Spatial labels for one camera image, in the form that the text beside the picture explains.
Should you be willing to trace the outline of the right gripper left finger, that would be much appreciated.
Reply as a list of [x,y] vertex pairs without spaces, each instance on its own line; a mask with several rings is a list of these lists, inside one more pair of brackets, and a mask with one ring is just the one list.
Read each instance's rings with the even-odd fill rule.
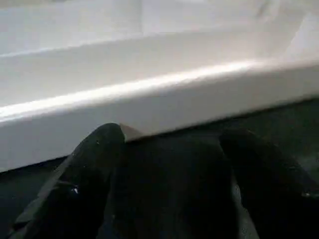
[[84,138],[16,218],[9,239],[94,239],[125,135],[106,123]]

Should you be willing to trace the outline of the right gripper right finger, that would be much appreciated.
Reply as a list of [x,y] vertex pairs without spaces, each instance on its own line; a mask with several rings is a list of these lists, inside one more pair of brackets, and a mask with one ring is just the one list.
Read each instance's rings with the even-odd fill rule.
[[261,239],[317,239],[319,184],[276,145],[246,130],[219,137]]

